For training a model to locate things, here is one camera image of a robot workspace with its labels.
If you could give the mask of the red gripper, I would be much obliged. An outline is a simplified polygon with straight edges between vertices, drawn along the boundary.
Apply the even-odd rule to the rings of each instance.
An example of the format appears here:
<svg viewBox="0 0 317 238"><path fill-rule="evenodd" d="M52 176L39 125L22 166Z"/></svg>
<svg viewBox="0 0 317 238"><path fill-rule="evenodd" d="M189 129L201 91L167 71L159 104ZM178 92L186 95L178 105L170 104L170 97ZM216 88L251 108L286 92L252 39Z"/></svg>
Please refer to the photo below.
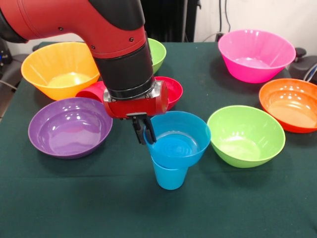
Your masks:
<svg viewBox="0 0 317 238"><path fill-rule="evenodd" d="M103 94L107 114L115 119L127 119L130 116L164 114L168 108L168 88L164 81L156 80L154 88L147 94L132 100L116 100L107 89ZM149 117L132 118L132 125L140 144L156 143L156 135Z"/></svg>

